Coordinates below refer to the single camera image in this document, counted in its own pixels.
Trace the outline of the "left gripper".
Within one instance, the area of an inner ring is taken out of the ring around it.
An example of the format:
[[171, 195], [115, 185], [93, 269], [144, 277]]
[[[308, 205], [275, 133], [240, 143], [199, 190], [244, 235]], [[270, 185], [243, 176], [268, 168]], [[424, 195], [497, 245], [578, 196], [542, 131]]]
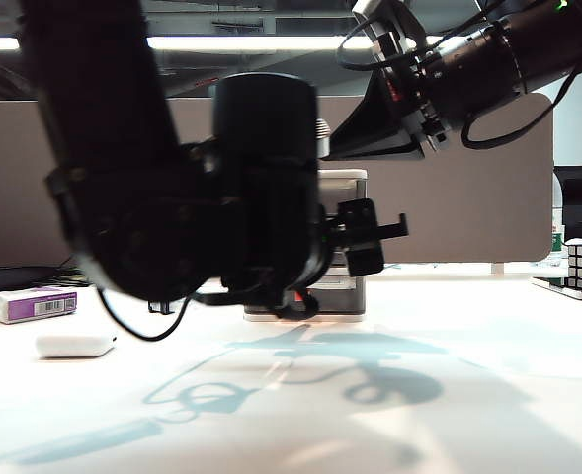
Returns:
[[351, 277], [380, 273], [384, 268], [383, 240], [409, 235], [405, 213], [397, 223], [379, 225], [374, 202], [359, 198], [337, 204], [337, 214], [329, 220], [329, 243], [345, 255]]

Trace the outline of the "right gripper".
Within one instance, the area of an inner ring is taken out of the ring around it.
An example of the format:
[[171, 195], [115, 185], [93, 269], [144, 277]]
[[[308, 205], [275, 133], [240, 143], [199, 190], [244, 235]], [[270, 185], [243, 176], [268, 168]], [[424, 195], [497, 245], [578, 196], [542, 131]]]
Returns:
[[383, 149], [331, 152], [325, 161], [421, 160], [426, 149], [446, 144], [446, 123], [423, 91], [422, 61], [442, 41], [402, 31], [373, 33], [376, 71], [362, 100], [331, 134], [330, 147]]

